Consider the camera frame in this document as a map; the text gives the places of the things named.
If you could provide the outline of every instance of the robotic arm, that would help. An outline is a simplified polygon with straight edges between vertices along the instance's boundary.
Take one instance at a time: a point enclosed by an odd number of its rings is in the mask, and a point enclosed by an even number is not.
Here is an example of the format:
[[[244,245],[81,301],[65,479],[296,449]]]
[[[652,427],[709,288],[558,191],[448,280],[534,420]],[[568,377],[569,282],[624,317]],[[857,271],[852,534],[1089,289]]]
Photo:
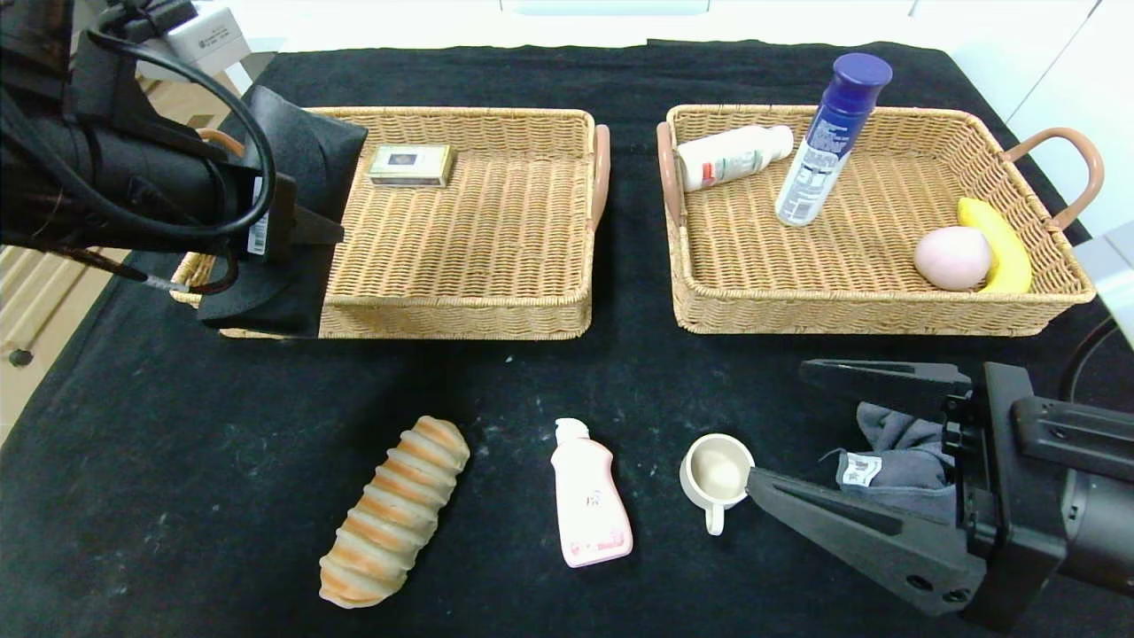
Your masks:
[[[957,517],[941,525],[755,468],[748,494],[863,575],[930,615],[960,612],[1007,632],[1063,573],[1134,596],[1134,416],[1042,399],[1027,372],[805,361],[833,394],[945,423]]]
[[[112,5],[82,35],[74,62],[70,1],[14,0],[0,11],[3,243],[159,288],[227,295],[211,309],[203,304],[215,327],[310,333],[365,131],[262,87],[246,105],[195,67],[145,46],[196,16],[188,0]],[[158,114],[135,80],[137,60],[215,93],[246,130],[244,156]],[[90,246],[204,252],[228,266],[217,281],[179,286]],[[240,284],[238,272],[247,279]]]

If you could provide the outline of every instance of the bottle cap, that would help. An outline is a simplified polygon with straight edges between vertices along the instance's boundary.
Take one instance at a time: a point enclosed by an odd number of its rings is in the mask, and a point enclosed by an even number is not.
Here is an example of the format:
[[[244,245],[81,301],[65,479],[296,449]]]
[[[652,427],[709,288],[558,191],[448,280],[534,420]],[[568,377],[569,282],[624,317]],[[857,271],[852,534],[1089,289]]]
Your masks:
[[[578,419],[556,419],[556,443],[562,445],[575,439],[591,439],[591,431]]]
[[[792,134],[792,128],[784,126],[782,124],[778,126],[772,126],[768,129],[768,148],[771,160],[781,160],[789,154],[792,154],[792,148],[795,146],[795,135]]]
[[[894,79],[890,65],[870,53],[839,56],[833,68],[835,77],[823,91],[823,103],[849,113],[874,110],[878,94]]]

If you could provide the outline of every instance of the blue cap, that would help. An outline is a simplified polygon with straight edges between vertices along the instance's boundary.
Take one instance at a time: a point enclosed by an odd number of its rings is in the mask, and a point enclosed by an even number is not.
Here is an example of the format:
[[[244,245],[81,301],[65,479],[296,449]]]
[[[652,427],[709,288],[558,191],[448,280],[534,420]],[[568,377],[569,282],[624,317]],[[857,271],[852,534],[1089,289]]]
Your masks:
[[[823,103],[849,113],[874,110],[878,94],[894,79],[886,60],[870,53],[847,53],[835,60],[835,77],[823,91]]]

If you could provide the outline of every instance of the banana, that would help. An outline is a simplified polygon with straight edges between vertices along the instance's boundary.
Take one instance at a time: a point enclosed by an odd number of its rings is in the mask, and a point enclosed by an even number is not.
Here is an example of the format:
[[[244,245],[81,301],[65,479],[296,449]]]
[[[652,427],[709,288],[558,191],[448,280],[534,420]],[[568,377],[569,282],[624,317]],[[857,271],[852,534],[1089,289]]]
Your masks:
[[[979,228],[992,248],[992,265],[982,292],[1026,292],[1032,288],[1032,260],[1027,248],[1000,211],[981,199],[960,197],[957,221]]]

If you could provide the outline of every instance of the brown leather handle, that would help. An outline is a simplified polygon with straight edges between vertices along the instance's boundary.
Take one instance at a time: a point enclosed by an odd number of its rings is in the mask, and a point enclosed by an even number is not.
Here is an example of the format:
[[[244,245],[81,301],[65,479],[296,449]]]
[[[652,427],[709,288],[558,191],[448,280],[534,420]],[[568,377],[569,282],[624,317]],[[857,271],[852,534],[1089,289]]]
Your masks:
[[[591,229],[599,227],[610,192],[610,127],[594,127],[594,199],[591,202]]]
[[[669,137],[669,124],[658,125],[658,168],[661,169],[661,194],[666,211],[675,228],[682,227],[685,218],[682,186],[677,182],[677,163],[674,158],[674,142]]]
[[[215,128],[198,128],[197,135],[205,142],[217,142],[225,150],[236,156],[244,156],[244,144],[237,142],[231,135]]]
[[[1051,218],[1051,223],[1056,228],[1063,230],[1075,221],[1078,213],[1083,212],[1089,203],[1094,201],[1094,197],[1099,194],[1099,189],[1102,188],[1102,179],[1107,176],[1107,171],[1102,165],[1102,155],[1099,154],[1099,148],[1083,135],[1074,128],[1057,127],[1048,128],[1041,130],[1035,135],[1032,135],[1027,139],[1024,139],[1019,144],[1016,144],[1012,148],[1008,148],[1000,156],[1008,161],[1016,161],[1019,158],[1026,155],[1034,148],[1040,142],[1051,137],[1063,137],[1072,144],[1075,148],[1083,155],[1083,161],[1086,162],[1086,188],[1083,189],[1083,194],[1078,196],[1074,202],[1067,207],[1063,209],[1059,214]]]

